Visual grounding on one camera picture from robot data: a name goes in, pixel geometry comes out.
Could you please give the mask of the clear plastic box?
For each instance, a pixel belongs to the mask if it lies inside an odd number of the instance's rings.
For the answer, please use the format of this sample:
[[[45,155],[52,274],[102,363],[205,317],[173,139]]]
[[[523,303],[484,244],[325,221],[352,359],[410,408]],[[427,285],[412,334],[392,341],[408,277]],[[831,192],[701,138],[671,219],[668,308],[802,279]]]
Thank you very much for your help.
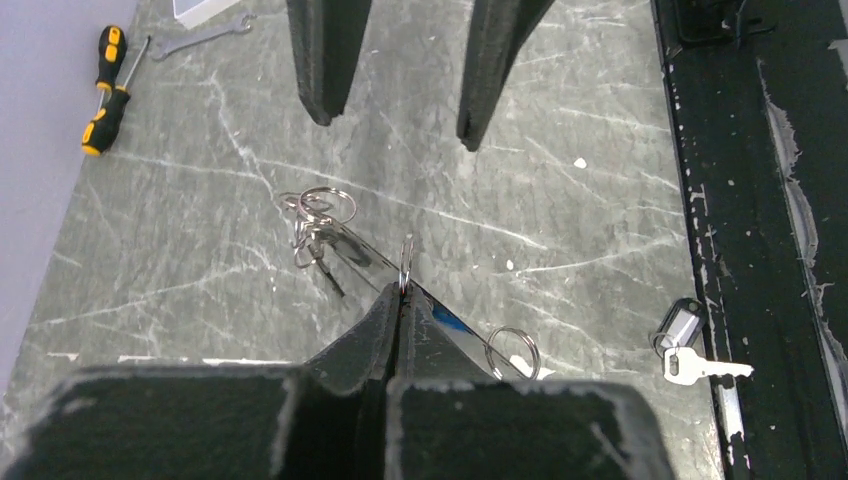
[[[172,0],[174,19],[191,30],[239,3],[239,0]]]

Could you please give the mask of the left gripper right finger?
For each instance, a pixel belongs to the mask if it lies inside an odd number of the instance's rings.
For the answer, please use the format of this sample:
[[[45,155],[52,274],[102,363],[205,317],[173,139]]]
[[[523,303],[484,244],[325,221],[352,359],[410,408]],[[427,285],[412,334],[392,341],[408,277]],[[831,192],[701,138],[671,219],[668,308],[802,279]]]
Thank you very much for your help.
[[[626,384],[425,378],[397,352],[387,479],[673,479],[659,422]]]

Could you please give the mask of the black tag key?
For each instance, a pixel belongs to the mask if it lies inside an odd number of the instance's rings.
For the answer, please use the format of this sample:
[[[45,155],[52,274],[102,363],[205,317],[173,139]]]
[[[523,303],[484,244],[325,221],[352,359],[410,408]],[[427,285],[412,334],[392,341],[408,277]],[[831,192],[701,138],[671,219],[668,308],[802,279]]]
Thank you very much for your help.
[[[692,386],[706,377],[750,377],[750,365],[708,360],[694,348],[707,320],[705,307],[693,298],[672,303],[649,343],[662,359],[663,377],[681,386]]]

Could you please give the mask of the orange black screwdriver upper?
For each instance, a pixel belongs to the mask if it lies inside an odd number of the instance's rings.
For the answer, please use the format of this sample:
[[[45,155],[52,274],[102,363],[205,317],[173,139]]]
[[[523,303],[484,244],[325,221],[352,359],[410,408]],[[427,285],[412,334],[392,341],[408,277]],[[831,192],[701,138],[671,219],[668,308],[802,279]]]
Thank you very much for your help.
[[[104,106],[107,96],[115,88],[117,78],[128,51],[125,32],[116,25],[107,25],[98,41],[98,76],[96,87],[100,91],[98,108]]]

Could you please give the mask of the orange black screwdriver lower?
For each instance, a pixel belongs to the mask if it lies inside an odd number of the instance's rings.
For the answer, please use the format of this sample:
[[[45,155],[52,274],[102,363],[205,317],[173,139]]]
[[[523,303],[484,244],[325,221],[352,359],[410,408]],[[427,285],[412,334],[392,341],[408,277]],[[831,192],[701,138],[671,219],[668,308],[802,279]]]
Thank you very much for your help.
[[[150,42],[151,37],[147,36],[126,76],[124,84],[112,88],[109,99],[87,125],[81,142],[81,148],[84,153],[92,156],[100,156],[114,144],[120,131],[126,106],[131,98],[128,87]]]

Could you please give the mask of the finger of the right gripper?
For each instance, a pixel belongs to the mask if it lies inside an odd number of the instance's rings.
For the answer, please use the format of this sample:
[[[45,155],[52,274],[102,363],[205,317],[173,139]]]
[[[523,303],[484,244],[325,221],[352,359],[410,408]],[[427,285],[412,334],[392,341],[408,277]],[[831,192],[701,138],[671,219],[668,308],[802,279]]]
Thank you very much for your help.
[[[456,133],[480,148],[515,59],[552,0],[476,0],[461,82]]]
[[[299,98],[316,124],[328,126],[344,112],[372,2],[286,4]]]

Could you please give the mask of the orange black screwdriver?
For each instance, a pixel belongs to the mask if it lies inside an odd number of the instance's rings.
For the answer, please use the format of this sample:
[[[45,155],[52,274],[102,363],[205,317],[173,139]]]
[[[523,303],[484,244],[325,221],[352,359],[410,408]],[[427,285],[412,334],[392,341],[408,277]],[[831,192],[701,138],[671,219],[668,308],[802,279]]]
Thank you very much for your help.
[[[100,91],[98,108],[104,106],[107,96],[115,88],[117,78],[128,51],[125,32],[116,25],[107,25],[98,41],[98,76],[96,87]]]
[[[126,106],[131,98],[128,87],[150,42],[151,37],[147,36],[126,76],[124,84],[112,88],[109,99],[87,125],[81,142],[81,148],[84,153],[92,156],[100,156],[114,144],[120,131]]]

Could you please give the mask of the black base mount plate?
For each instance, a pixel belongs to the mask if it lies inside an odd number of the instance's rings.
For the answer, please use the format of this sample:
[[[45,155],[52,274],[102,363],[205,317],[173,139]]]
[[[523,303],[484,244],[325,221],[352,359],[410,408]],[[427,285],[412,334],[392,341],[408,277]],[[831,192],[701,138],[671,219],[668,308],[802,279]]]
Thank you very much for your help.
[[[652,5],[729,479],[847,475],[847,5]]]

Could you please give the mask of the blue tag key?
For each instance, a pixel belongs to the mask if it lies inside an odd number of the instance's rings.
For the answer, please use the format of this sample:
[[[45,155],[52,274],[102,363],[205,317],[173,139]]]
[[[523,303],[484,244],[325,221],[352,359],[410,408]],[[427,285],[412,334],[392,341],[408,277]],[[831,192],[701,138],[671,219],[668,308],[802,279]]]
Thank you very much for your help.
[[[432,314],[436,321],[446,327],[464,333],[473,332],[473,330],[464,321],[462,321],[452,311],[444,307],[442,304],[434,305],[432,309]]]

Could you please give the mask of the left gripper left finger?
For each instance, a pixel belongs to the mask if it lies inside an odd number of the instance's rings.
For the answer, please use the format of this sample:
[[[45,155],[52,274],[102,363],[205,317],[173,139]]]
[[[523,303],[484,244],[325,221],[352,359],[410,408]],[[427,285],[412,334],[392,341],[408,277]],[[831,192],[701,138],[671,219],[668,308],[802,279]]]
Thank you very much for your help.
[[[6,479],[379,479],[402,295],[311,362],[101,366],[48,395]]]

